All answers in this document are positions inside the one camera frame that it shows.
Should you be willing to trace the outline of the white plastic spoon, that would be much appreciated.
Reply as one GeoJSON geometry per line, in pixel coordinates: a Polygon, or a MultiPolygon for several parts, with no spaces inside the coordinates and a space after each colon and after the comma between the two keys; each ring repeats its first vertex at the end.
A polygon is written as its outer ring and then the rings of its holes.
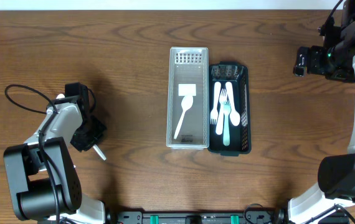
{"type": "Polygon", "coordinates": [[[225,88],[227,90],[227,96],[228,96],[230,107],[231,107],[230,121],[234,126],[238,126],[240,124],[240,115],[239,115],[238,111],[235,109],[234,92],[233,92],[232,83],[226,82],[225,88]]]}
{"type": "Polygon", "coordinates": [[[178,138],[179,132],[181,130],[181,126],[184,120],[184,116],[187,112],[187,110],[189,110],[192,107],[194,101],[194,97],[193,96],[184,96],[184,98],[181,101],[181,107],[182,107],[182,113],[181,113],[181,117],[178,121],[175,133],[174,133],[174,139],[178,138]]]}
{"type": "Polygon", "coordinates": [[[61,99],[61,98],[64,98],[64,97],[65,97],[65,95],[61,93],[61,94],[58,94],[56,98],[57,99],[61,99]]]}
{"type": "Polygon", "coordinates": [[[93,148],[95,150],[95,152],[105,161],[107,159],[107,157],[104,155],[104,153],[102,152],[102,150],[96,145],[93,145],[93,148]]]}

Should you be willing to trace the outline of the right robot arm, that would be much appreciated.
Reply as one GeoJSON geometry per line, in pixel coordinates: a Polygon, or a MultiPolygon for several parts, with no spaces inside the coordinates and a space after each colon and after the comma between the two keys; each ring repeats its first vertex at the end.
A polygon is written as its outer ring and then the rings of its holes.
{"type": "MultiPolygon", "coordinates": [[[[355,0],[338,2],[343,6],[341,25],[329,14],[319,27],[322,46],[300,47],[293,74],[322,75],[327,80],[355,84],[355,0]]],[[[353,130],[347,153],[325,157],[318,168],[318,180],[306,192],[288,201],[275,214],[274,223],[319,223],[335,213],[353,220],[347,211],[355,205],[355,107],[353,130]]]]}

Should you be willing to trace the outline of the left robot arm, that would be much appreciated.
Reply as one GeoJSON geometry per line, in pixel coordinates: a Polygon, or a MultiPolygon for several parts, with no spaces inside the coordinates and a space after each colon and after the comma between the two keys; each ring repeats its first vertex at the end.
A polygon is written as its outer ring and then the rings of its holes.
{"type": "Polygon", "coordinates": [[[96,107],[86,85],[70,83],[43,112],[45,118],[23,144],[10,146],[3,159],[15,216],[38,223],[111,223],[109,209],[82,192],[68,146],[97,146],[106,126],[92,114],[96,107]]]}

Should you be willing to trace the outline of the white plastic fork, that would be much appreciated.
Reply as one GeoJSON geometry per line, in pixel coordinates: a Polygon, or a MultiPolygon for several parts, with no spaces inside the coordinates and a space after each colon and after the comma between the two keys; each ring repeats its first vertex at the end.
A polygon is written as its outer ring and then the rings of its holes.
{"type": "Polygon", "coordinates": [[[215,133],[217,135],[222,134],[222,123],[223,123],[223,118],[224,118],[224,104],[225,104],[226,100],[227,100],[227,90],[224,88],[221,90],[220,97],[219,97],[220,109],[219,109],[217,124],[215,127],[215,133]]]}
{"type": "Polygon", "coordinates": [[[228,101],[224,103],[224,129],[223,129],[223,145],[230,145],[230,131],[229,131],[229,114],[231,112],[231,107],[228,101]]]}

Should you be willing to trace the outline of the white plastic utensil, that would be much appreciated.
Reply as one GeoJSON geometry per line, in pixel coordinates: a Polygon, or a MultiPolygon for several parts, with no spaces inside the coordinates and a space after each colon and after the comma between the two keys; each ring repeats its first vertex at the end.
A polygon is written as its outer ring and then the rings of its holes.
{"type": "Polygon", "coordinates": [[[214,83],[214,94],[213,94],[213,107],[210,113],[211,124],[217,123],[218,118],[218,111],[217,106],[219,102],[219,95],[220,95],[221,83],[215,82],[214,83]]]}

